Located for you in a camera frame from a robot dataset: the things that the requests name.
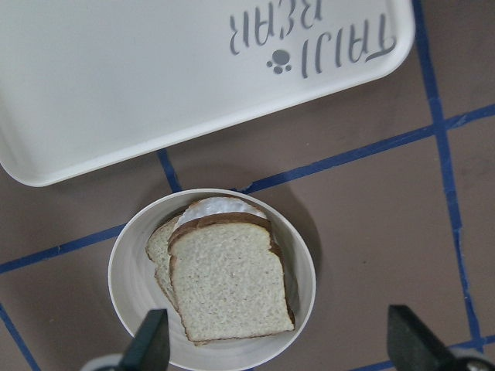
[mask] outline blue tape grid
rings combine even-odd
[[[495,335],[482,337],[480,334],[480,325],[478,318],[473,307],[473,301],[469,292],[469,279],[466,273],[466,266],[462,254],[461,246],[461,231],[462,220],[459,211],[459,203],[456,195],[456,185],[452,170],[452,160],[449,149],[449,140],[447,138],[447,131],[460,128],[470,122],[479,120],[484,117],[495,116],[495,104],[491,104],[485,107],[481,107],[474,111],[470,111],[465,114],[457,115],[451,118],[444,118],[442,111],[442,102],[439,96],[439,90],[436,83],[435,71],[432,65],[432,60],[429,53],[428,33],[425,27],[425,19],[422,12],[420,0],[413,0],[415,19],[416,19],[416,46],[418,47],[419,59],[422,68],[422,76],[425,85],[425,92],[428,98],[428,104],[432,116],[432,124],[423,128],[419,128],[413,131],[409,131],[404,134],[397,135],[393,138],[378,141],[371,145],[366,145],[362,148],[347,151],[339,155],[324,158],[323,160],[313,162],[312,164],[294,168],[287,172],[282,172],[276,175],[269,176],[267,178],[259,179],[251,183],[247,188],[240,190],[244,193],[253,193],[262,189],[278,186],[285,182],[291,182],[292,180],[305,177],[307,175],[315,174],[317,172],[325,171],[330,168],[346,164],[348,162],[355,161],[357,159],[366,158],[377,153],[387,151],[392,148],[397,148],[402,145],[406,145],[415,141],[419,141],[424,138],[434,136],[436,139],[437,147],[439,150],[442,181],[444,187],[444,193],[449,209],[449,218],[452,227],[452,235],[454,239],[454,245],[456,249],[456,257],[458,261],[459,276],[463,286],[463,294],[465,298],[466,314],[468,317],[469,330],[471,340],[463,342],[454,346],[477,349],[483,351],[483,346],[487,344],[495,343]],[[173,192],[179,192],[183,188],[179,183],[175,169],[169,159],[166,149],[162,149],[156,152],[159,161],[163,167],[163,171],[166,175],[170,188]],[[110,238],[116,237],[124,228],[124,225],[114,226],[101,232],[93,233],[86,237],[82,237],[78,240],[74,240],[62,245],[52,247],[47,250],[40,251],[19,259],[9,261],[7,263],[0,264],[0,274],[26,267],[30,264],[38,263],[43,260],[57,257],[62,254],[75,251],[80,248],[90,246],[94,243],[98,243]],[[15,329],[7,312],[0,304],[0,317],[5,324],[5,327],[10,332],[15,343],[19,347],[21,353],[26,358],[26,361],[31,366],[32,370],[39,370],[36,361],[32,357],[31,352],[23,342],[21,335]],[[353,369],[352,371],[378,371],[383,369],[389,369],[393,365],[390,361],[379,362],[368,366]]]

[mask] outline tray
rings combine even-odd
[[[406,0],[0,2],[0,162],[47,186],[383,77]]]

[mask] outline bowl rim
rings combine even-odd
[[[242,371],[242,370],[246,370],[246,369],[252,369],[252,368],[254,368],[256,366],[260,366],[260,365],[268,362],[271,359],[274,359],[276,356],[279,356],[281,353],[283,353],[299,337],[299,335],[301,334],[301,332],[306,327],[306,324],[307,324],[307,322],[309,320],[309,317],[312,314],[312,310],[313,310],[313,307],[314,307],[314,304],[315,304],[315,300],[316,300],[316,272],[315,272],[314,263],[312,261],[311,253],[309,252],[309,249],[308,249],[308,247],[306,245],[306,242],[303,240],[303,238],[299,234],[298,230],[285,218],[285,216],[283,216],[283,214],[281,214],[274,207],[272,207],[272,206],[268,205],[267,203],[261,201],[260,199],[256,199],[253,196],[249,196],[249,195],[244,194],[242,192],[228,190],[228,189],[198,188],[198,189],[187,189],[187,190],[183,190],[183,191],[171,193],[171,194],[169,194],[167,196],[164,196],[164,197],[162,197],[160,199],[157,199],[156,201],[148,204],[147,206],[145,206],[144,208],[142,208],[141,210],[139,210],[125,224],[124,228],[118,234],[118,237],[115,240],[114,246],[112,247],[112,250],[111,250],[110,258],[109,258],[109,261],[108,261],[108,275],[107,275],[108,290],[110,292],[111,303],[112,303],[112,306],[114,307],[114,311],[117,314],[117,316],[118,316],[121,324],[125,327],[125,329],[129,333],[129,335],[131,335],[132,337],[134,337],[135,334],[128,327],[127,323],[122,318],[122,315],[121,315],[121,313],[120,313],[120,311],[118,309],[118,306],[117,306],[116,301],[115,301],[115,298],[114,298],[113,286],[112,286],[112,283],[111,283],[111,275],[112,275],[112,267],[113,267],[113,263],[114,263],[114,256],[116,254],[116,251],[117,251],[118,247],[120,246],[120,242],[124,238],[124,235],[127,233],[127,231],[129,230],[129,228],[131,227],[131,225],[138,218],[140,218],[144,213],[147,213],[150,209],[152,209],[156,205],[158,205],[160,203],[164,203],[167,200],[174,199],[176,197],[180,197],[180,196],[184,196],[184,195],[188,195],[188,194],[202,194],[202,193],[206,193],[206,194],[218,193],[218,194],[236,196],[236,197],[239,197],[241,199],[246,199],[248,201],[251,201],[251,202],[253,202],[255,204],[258,204],[258,205],[266,208],[271,213],[275,214],[278,218],[280,218],[280,220],[284,223],[284,225],[287,226],[291,230],[291,234],[294,236],[294,238],[297,239],[300,242],[300,244],[304,247],[302,249],[302,251],[306,255],[307,261],[309,262],[309,264],[308,264],[309,265],[309,275],[311,277],[311,295],[310,295],[309,307],[308,307],[308,311],[306,312],[306,315],[304,316],[304,319],[302,320],[302,323],[299,326],[299,328],[297,329],[297,331],[294,331],[294,333],[291,336],[291,338],[280,349],[278,349],[277,352],[272,353],[269,357],[266,357],[265,359],[262,359],[262,360],[258,360],[257,362],[253,362],[250,365],[246,365],[246,366],[242,366],[242,367],[237,367],[237,368],[229,369],[229,370],[223,370],[223,371]],[[190,366],[185,366],[185,365],[179,364],[177,362],[173,362],[172,360],[170,360],[170,364],[172,364],[174,366],[177,366],[177,367],[180,367],[182,369],[189,369],[191,371],[211,371],[211,369],[201,369],[201,368],[196,368],[196,367],[191,368]]]

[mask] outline paw print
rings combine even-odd
[[[275,67],[273,67],[273,73],[279,75],[284,72],[284,70],[288,72],[292,69],[292,66],[288,64],[290,59],[291,56],[288,52],[282,49],[278,49],[273,52],[273,54],[271,55],[271,60],[266,63],[266,66],[268,68],[272,68],[275,64]]]

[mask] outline bowl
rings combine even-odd
[[[284,254],[287,299],[295,315],[295,330],[254,339],[232,339],[196,346],[184,333],[180,317],[155,281],[155,264],[145,246],[153,231],[198,199],[236,196],[264,211],[275,241]],[[294,226],[275,209],[253,197],[223,189],[192,189],[173,193],[146,206],[115,241],[108,265],[111,301],[122,325],[134,336],[151,309],[169,314],[170,363],[192,371],[250,369],[286,350],[304,329],[316,294],[316,276],[308,248]]]

